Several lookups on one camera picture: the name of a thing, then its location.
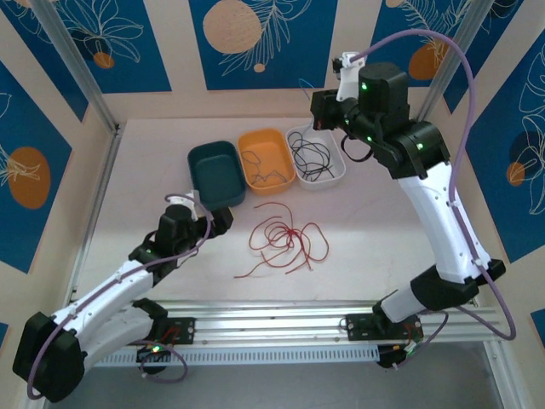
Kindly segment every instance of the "metal frame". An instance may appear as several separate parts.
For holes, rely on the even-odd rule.
[[[32,6],[32,13],[48,35],[85,98],[96,110],[100,121],[112,135],[115,135],[118,127],[112,112],[104,101],[95,77],[77,50],[76,44],[72,41],[72,37],[60,19],[55,6],[49,0],[28,0],[28,3]]]
[[[72,294],[77,286],[77,278],[82,270],[85,258],[89,251],[90,242],[95,231],[96,222],[104,199],[107,185],[112,173],[113,164],[118,153],[122,133],[117,132],[115,120],[104,102],[100,89],[90,74],[85,61],[78,53],[70,38],[67,29],[60,21],[55,8],[47,0],[29,0],[32,9],[42,24],[61,58],[76,79],[89,103],[97,111],[103,124],[112,132],[112,144],[101,173],[97,187],[93,209],[89,216],[89,223],[83,244],[77,255],[72,270],[70,284],[65,297],[65,304],[71,301]],[[455,40],[467,49],[485,18],[487,10],[493,0],[475,2],[468,11],[456,33]],[[459,61],[449,50],[445,60],[439,68],[438,75],[430,86],[427,98],[419,112],[419,118],[426,118],[435,107],[447,84],[456,72]],[[350,343],[347,334],[342,330],[340,321],[350,313],[368,313],[373,302],[160,302],[169,310],[171,316],[192,316],[197,318],[195,344],[181,349],[184,353],[209,354],[211,351],[268,351],[284,348],[283,351],[308,351],[319,348],[332,354],[329,359],[338,359],[342,351],[350,349],[351,354],[345,361],[362,359],[353,352],[354,346],[360,349],[372,348],[365,343]],[[500,325],[501,321],[493,308],[473,308],[473,311],[483,316],[493,325]],[[432,333],[442,321],[442,315],[426,315],[422,317],[425,334]],[[509,346],[498,342],[491,333],[481,324],[470,317],[458,312],[450,311],[450,320],[447,326],[436,338],[437,342],[484,342],[492,371],[498,385],[502,401],[509,408],[531,408],[531,403],[525,392],[524,384],[518,373],[518,367],[510,352]],[[134,348],[127,348],[117,354],[134,353]],[[115,355],[111,361],[99,364],[101,366],[117,366]],[[249,359],[246,363],[256,363]],[[31,401],[21,399],[21,408],[41,408],[45,401]]]

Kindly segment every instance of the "black wire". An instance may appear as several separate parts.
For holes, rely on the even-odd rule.
[[[350,138],[350,135],[349,134],[346,134],[344,136],[344,138],[342,138],[342,141],[341,141],[341,150],[348,156],[348,158],[350,160],[352,160],[353,162],[357,162],[357,163],[362,163],[362,162],[365,162],[366,160],[369,160],[371,158],[371,156],[373,156],[373,150],[370,149],[367,154],[365,156],[363,156],[362,158],[353,158],[352,156],[350,156],[350,154],[347,152],[347,150],[345,149],[344,147],[344,144],[345,142],[347,141],[347,139]]]
[[[295,161],[295,166],[301,172],[301,177],[306,181],[317,181],[323,173],[327,172],[331,178],[335,178],[331,168],[331,152],[329,148],[320,142],[310,142],[303,138],[305,132],[301,133],[294,130],[288,135],[288,144],[291,148],[291,154]],[[299,138],[292,141],[292,136],[298,135]],[[320,162],[307,161],[304,152],[315,153]]]
[[[254,158],[255,158],[255,162],[252,162],[252,161],[249,160],[248,158],[245,158],[245,157],[244,157],[244,154],[245,154],[245,153],[249,153],[249,154],[253,155]],[[267,179],[268,179],[269,177],[273,177],[273,176],[279,178],[279,179],[282,181],[282,183],[286,183],[286,182],[288,181],[288,180],[287,180],[280,172],[278,172],[277,170],[273,170],[273,171],[269,172],[267,175],[264,175],[264,176],[263,176],[263,175],[261,174],[261,169],[260,169],[261,159],[259,158],[259,156],[257,156],[257,154],[256,154],[255,152],[252,152],[252,151],[243,151],[242,154],[241,154],[241,156],[242,156],[242,159],[243,159],[244,162],[248,162],[249,164],[253,164],[253,165],[256,167],[256,169],[257,169],[257,173],[256,173],[256,174],[250,175],[250,177],[254,177],[254,180],[251,182],[252,185],[255,185],[255,184],[258,182],[258,180],[259,180],[259,181],[265,182],[265,181],[267,181]]]

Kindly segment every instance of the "white bowl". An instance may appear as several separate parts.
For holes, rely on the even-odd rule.
[[[291,145],[294,144],[294,141],[296,141],[297,139],[301,139],[301,137],[297,134],[294,134],[294,132],[299,132],[300,134],[302,134],[302,138],[305,141],[323,144],[328,149],[328,151],[330,151],[329,171],[323,171],[315,181],[306,179],[304,177],[305,172],[301,170],[300,167],[297,165],[298,160],[296,155],[294,155],[294,150],[292,149]],[[342,159],[341,150],[337,146],[335,138],[333,137],[333,134],[330,130],[313,130],[313,127],[307,124],[292,128],[291,130],[286,132],[285,138],[288,142],[288,146],[290,147],[291,156],[294,159],[297,178],[299,179],[299,183],[303,188],[307,190],[319,190],[335,186],[347,172],[347,166]],[[322,163],[323,161],[323,157],[320,156],[319,153],[314,153],[309,149],[301,149],[298,154],[301,155],[306,162],[315,161],[318,163]]]

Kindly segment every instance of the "plastic bowl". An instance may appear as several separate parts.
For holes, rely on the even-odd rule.
[[[311,143],[321,143],[330,152],[330,166],[329,171],[322,171],[317,175],[316,180],[311,180],[312,177],[305,178],[305,173],[301,170],[302,163],[301,158],[297,155],[301,155],[302,159],[307,163],[323,163],[323,156],[319,153],[313,152],[311,149],[300,149],[295,154],[294,149],[291,146],[298,146],[297,139],[301,139],[301,135],[304,141]],[[311,125],[302,125],[293,128],[286,132],[286,141],[290,147],[290,153],[293,155],[295,162],[295,172],[301,186],[307,190],[319,190],[326,189],[328,187],[335,186],[341,178],[347,173],[347,166],[342,159],[341,150],[335,142],[335,138],[330,130],[313,130]]]
[[[256,194],[284,192],[295,180],[290,150],[278,130],[255,130],[240,136],[238,155],[246,183]]]
[[[246,195],[237,149],[217,141],[194,147],[187,154],[193,187],[209,211],[240,205]]]

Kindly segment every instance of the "red wire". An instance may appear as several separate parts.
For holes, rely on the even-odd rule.
[[[299,258],[301,254],[304,256],[304,260],[300,264],[298,264],[296,267],[287,271],[286,274],[293,273],[294,271],[298,270],[299,268],[305,265],[308,266],[309,270],[312,270],[313,268],[312,268],[311,262],[322,262],[330,254],[330,244],[325,238],[324,233],[322,232],[322,229],[319,227],[318,224],[316,224],[315,222],[309,222],[301,230],[294,228],[293,213],[291,212],[291,209],[288,206],[279,202],[266,202],[264,204],[260,204],[256,206],[254,209],[259,209],[260,207],[265,205],[283,206],[290,213],[290,224],[288,225],[285,222],[283,222],[282,216],[271,216],[265,219],[263,222],[259,223],[257,226],[255,226],[255,228],[252,230],[252,233],[250,234],[250,238],[248,239],[248,247],[253,251],[259,251],[262,261],[259,262],[255,267],[253,267],[249,273],[244,275],[237,275],[235,276],[235,279],[242,279],[244,277],[249,277],[250,275],[252,275],[252,273],[254,273],[254,271],[256,271],[256,269],[258,269],[258,267],[262,266],[263,264],[266,264],[268,267],[272,267],[272,268],[291,267],[291,265],[296,262],[297,258]],[[255,233],[257,232],[259,228],[261,228],[267,222],[270,222],[270,223],[263,228],[263,237],[265,238],[267,243],[262,246],[253,245]],[[311,253],[312,241],[308,237],[307,233],[305,233],[307,229],[309,228],[315,228],[325,243],[325,247],[326,247],[325,254],[321,258],[312,256],[312,253]],[[296,252],[296,254],[290,259],[289,262],[286,262],[284,264],[272,263],[272,261],[276,259],[278,256],[282,256],[288,251],[295,249],[296,245],[299,245],[301,248]],[[264,250],[278,251],[278,252],[275,255],[267,258],[265,256]]]

